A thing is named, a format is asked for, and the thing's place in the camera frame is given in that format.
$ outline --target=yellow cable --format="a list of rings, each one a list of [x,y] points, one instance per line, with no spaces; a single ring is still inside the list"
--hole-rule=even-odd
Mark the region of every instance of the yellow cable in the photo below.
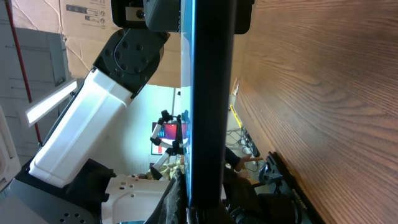
[[[240,122],[238,115],[235,113],[234,108],[232,107],[232,104],[229,105],[229,107],[231,108],[232,113],[234,114],[234,117],[236,119],[236,122],[238,122],[239,128],[242,128],[242,123]]]

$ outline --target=monitor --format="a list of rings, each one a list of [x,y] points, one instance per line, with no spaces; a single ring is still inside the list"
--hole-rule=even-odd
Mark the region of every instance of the monitor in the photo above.
[[[236,0],[181,0],[182,122],[188,206],[220,202]]]

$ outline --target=wood grain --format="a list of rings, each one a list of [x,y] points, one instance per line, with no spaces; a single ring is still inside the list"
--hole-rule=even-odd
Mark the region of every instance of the wood grain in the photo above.
[[[235,107],[327,223],[398,222],[398,1],[258,1]]]

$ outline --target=fluorescent light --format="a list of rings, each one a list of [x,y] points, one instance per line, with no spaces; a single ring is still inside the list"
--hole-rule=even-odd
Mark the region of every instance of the fluorescent light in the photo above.
[[[66,85],[56,88],[53,93],[40,100],[37,104],[31,107],[26,112],[26,117],[29,126],[34,124],[41,117],[46,115],[50,110],[55,108],[59,103],[61,103],[73,90],[77,88],[77,81],[67,83]]]

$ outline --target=cardboard box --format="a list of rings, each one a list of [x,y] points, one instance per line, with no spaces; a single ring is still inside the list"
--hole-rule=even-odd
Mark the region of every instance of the cardboard box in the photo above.
[[[12,0],[16,27],[63,34],[68,67],[74,78],[85,78],[109,37],[117,31],[109,0]],[[148,81],[180,87],[180,34],[170,33],[163,59]],[[248,34],[234,37],[231,83],[240,76]]]

